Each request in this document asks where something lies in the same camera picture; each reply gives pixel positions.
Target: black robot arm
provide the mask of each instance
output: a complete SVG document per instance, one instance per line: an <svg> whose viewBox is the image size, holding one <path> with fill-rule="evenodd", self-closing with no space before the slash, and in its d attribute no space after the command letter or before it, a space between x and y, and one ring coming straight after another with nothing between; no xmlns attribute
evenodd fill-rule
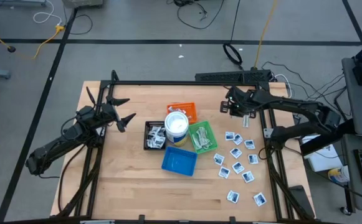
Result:
<svg viewBox="0 0 362 224"><path fill-rule="evenodd" d="M275 109L302 114L309 122L297 124L288 128L277 126L266 130L265 138L269 145L275 149L282 149L286 141L298 136L308 134L331 134L340 122L340 115L323 103L316 101L293 100L273 96L265 90L248 90L243 92L238 87L232 86L226 94L227 102L221 103L221 112L233 116L244 116L251 111Z"/></svg>

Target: desk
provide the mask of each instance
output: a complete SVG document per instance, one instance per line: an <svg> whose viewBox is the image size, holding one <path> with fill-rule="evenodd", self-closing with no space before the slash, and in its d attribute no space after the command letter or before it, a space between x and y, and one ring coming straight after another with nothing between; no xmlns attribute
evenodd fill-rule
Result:
<svg viewBox="0 0 362 224"><path fill-rule="evenodd" d="M91 105L86 86L96 99L99 85L100 82L84 82L78 110ZM253 87L241 86L245 91L248 88ZM271 83L270 89L274 95L287 95L284 83ZM276 221L267 163L260 161L257 165L250 165L247 160L248 154L257 154L264 146L259 114L256 119L250 120L249 128L243 128L242 118L231 118L219 112L220 102L226 93L222 86L209 85L115 85L114 97L131 99L117 108L118 114L136 113L136 116L125 133L119 133L115 125L106 131L92 218L137 220L139 215L145 215L147 220L229 221L229 217L235 216L237 221ZM167 104L190 101L196 103L198 120L210 122L219 147L200 154L194 176L186 177L161 169L164 151L143 150L143 133L145 121L165 119ZM294 125L292 114L288 112L275 111L275 119L278 125ZM240 133L244 139L253 139L256 149L248 150L240 145L243 154L238 160L234 159L229 151L235 144L225 141L226 131ZM289 140L287 146L299 150L296 140ZM193 151L190 140L182 148ZM74 149L66 154L64 164L76 151ZM213 161L215 153L226 157L223 165L231 170L228 179L218 176L220 167ZM282 153L288 185L304 186L313 208L302 157L286 150ZM85 150L70 163L63 177L62 205L79 187L84 160ZM245 171L252 171L253 182L246 184L241 175L232 170L231 165L236 161L242 163ZM237 204L226 200L230 190L240 193ZM259 192L267 199L261 207L253 200ZM86 211L88 195L87 190L81 214ZM282 216L286 218L281 191L279 195ZM57 213L56 194L51 214Z"/></svg>

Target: paper card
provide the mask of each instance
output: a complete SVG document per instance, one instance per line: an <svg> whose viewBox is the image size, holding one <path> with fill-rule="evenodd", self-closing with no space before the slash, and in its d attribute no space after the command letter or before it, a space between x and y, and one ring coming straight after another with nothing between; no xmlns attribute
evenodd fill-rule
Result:
<svg viewBox="0 0 362 224"><path fill-rule="evenodd" d="M233 157L235 157L235 159L239 158L239 156L241 156L242 151L238 148L234 148L231 150L231 154Z"/></svg>
<svg viewBox="0 0 362 224"><path fill-rule="evenodd" d="M233 132L225 132L225 141L233 141L235 140L235 133Z"/></svg>
<svg viewBox="0 0 362 224"><path fill-rule="evenodd" d="M264 195L262 193L259 193L254 196L255 203L258 206L261 206L267 202L267 199L265 199Z"/></svg>
<svg viewBox="0 0 362 224"><path fill-rule="evenodd" d="M228 199L228 201L231 201L233 203L237 203L237 201L239 200L239 193L230 190L226 199Z"/></svg>
<svg viewBox="0 0 362 224"><path fill-rule="evenodd" d="M233 142L236 144L236 146L238 146L240 143L242 143L243 138L240 134L236 134L235 135L235 140L233 140Z"/></svg>
<svg viewBox="0 0 362 224"><path fill-rule="evenodd" d="M224 162L225 157L216 153L214 155L214 162L220 166L222 166L222 163Z"/></svg>
<svg viewBox="0 0 362 224"><path fill-rule="evenodd" d="M242 172L244 170L244 167L242 166L242 164L240 162L236 162L235 164L233 164L232 168L236 174L239 174L240 172Z"/></svg>
<svg viewBox="0 0 362 224"><path fill-rule="evenodd" d="M258 164L258 156L256 154L249 155L250 164Z"/></svg>
<svg viewBox="0 0 362 224"><path fill-rule="evenodd" d="M251 171L247 171L242 174L243 180L246 183L252 182L254 180L253 173Z"/></svg>
<svg viewBox="0 0 362 224"><path fill-rule="evenodd" d="M253 140L246 140L244 141L244 145L247 149L255 149L254 141Z"/></svg>
<svg viewBox="0 0 362 224"><path fill-rule="evenodd" d="M230 173L231 171L229 170L229 169L226 169L225 167L221 167L220 169L219 169L219 173L218 173L218 175L220 176L220 177L223 177L223 178L225 178L225 179L228 179L228 176L229 176L229 173Z"/></svg>

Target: black container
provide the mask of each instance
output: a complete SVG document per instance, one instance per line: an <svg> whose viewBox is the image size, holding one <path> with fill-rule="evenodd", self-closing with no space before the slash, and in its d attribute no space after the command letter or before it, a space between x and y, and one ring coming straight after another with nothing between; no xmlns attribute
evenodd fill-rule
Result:
<svg viewBox="0 0 362 224"><path fill-rule="evenodd" d="M152 130L153 127L164 127L164 121L147 121L145 123L145 139L143 140L143 149L144 150L162 150L166 149L166 143L164 142L161 149L156 149L148 146L148 143L146 142L147 139L149 139L149 132Z"/></svg>

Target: white container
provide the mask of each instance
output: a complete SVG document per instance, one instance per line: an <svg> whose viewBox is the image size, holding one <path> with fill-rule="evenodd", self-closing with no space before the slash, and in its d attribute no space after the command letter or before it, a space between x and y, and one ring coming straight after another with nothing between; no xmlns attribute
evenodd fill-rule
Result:
<svg viewBox="0 0 362 224"><path fill-rule="evenodd" d="M167 139L175 146L183 146L188 139L189 120L184 113L171 112L164 121Z"/></svg>
<svg viewBox="0 0 362 224"><path fill-rule="evenodd" d="M345 183L350 181L350 173L348 172L348 166L343 166L336 169L331 169L328 172L330 180L339 183Z"/></svg>

